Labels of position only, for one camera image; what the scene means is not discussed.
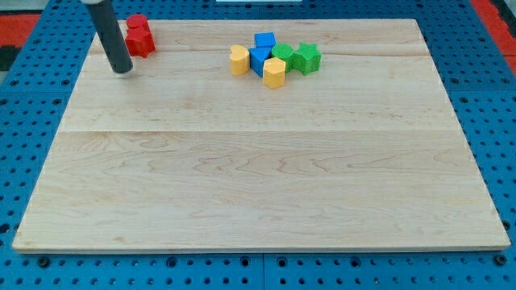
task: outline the green block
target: green block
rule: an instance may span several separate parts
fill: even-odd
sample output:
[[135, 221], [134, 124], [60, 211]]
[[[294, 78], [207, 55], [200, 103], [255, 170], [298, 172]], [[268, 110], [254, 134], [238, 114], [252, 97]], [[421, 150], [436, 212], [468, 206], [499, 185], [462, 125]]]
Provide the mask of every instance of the green block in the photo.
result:
[[299, 49], [293, 54], [293, 69], [300, 71], [303, 76], [319, 70], [321, 52], [316, 43], [300, 43]]
[[293, 65], [293, 48], [285, 43], [276, 44], [273, 47], [273, 57], [277, 57], [285, 62], [285, 73], [292, 70]]

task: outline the plastic block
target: plastic block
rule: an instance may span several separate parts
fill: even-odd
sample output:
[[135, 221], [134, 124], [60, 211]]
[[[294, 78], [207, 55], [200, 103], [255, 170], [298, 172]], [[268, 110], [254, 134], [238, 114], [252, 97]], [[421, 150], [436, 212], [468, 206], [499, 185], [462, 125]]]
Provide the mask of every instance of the plastic block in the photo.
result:
[[231, 46], [231, 74], [233, 76], [241, 76], [249, 71], [250, 57], [247, 48], [242, 45]]
[[271, 57], [271, 48], [249, 48], [249, 54], [251, 55], [251, 69], [258, 76], [263, 77], [264, 62]]
[[271, 89], [277, 89], [285, 85], [286, 63], [277, 57], [264, 62], [264, 85]]
[[151, 32], [151, 28], [148, 26], [147, 16], [143, 14], [133, 14], [126, 20], [128, 29], [136, 29], [142, 27], [145, 31]]
[[256, 33], [255, 47], [257, 48], [271, 48], [276, 45], [276, 37], [272, 32]]
[[147, 58], [150, 52], [156, 50], [151, 32], [145, 31], [143, 27], [127, 31], [126, 45], [131, 56]]
[[279, 43], [273, 47], [273, 57], [277, 57], [285, 62], [285, 73], [292, 70], [293, 48], [286, 43]]
[[300, 71], [303, 76], [319, 70], [321, 52], [315, 43], [300, 43], [299, 49], [293, 54], [293, 69]]

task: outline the black cylinder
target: black cylinder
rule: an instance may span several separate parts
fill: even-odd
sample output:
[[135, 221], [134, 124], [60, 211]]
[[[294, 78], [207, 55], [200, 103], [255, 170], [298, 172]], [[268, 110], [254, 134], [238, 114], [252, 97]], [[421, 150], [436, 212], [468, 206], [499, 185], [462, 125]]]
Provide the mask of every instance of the black cylinder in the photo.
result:
[[104, 0], [98, 4], [86, 5], [89, 15], [97, 29], [98, 37], [102, 42], [107, 59], [115, 73], [126, 73], [132, 69], [132, 61], [123, 40], [119, 23], [114, 15], [111, 0]]

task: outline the red object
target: red object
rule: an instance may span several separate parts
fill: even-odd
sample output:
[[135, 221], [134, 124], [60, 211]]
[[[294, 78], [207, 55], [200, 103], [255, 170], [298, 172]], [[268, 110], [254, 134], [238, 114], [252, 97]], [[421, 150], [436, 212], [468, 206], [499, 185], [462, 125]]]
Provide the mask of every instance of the red object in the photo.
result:
[[145, 31], [142, 27], [127, 31], [126, 45], [131, 56], [147, 58], [150, 52], [156, 50], [151, 32]]
[[143, 14], [134, 14], [129, 16], [126, 20], [126, 24], [129, 29], [142, 27], [145, 31], [151, 31], [151, 28], [148, 26], [147, 17]]
[[0, 47], [14, 45], [21, 48], [39, 19], [39, 14], [0, 16]]
[[507, 23], [498, 14], [498, 8], [490, 0], [471, 0], [471, 3], [506, 58], [510, 69], [516, 74], [516, 39], [510, 34]]

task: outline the yellow block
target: yellow block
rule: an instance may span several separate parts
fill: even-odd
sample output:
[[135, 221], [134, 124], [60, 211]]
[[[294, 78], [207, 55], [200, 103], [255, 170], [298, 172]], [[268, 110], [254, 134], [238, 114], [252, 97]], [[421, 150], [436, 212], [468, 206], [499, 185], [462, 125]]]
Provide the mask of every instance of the yellow block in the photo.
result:
[[286, 63], [277, 57], [264, 62], [264, 85], [277, 89], [285, 84]]
[[242, 45], [231, 46], [231, 74], [240, 76], [249, 71], [249, 51]]

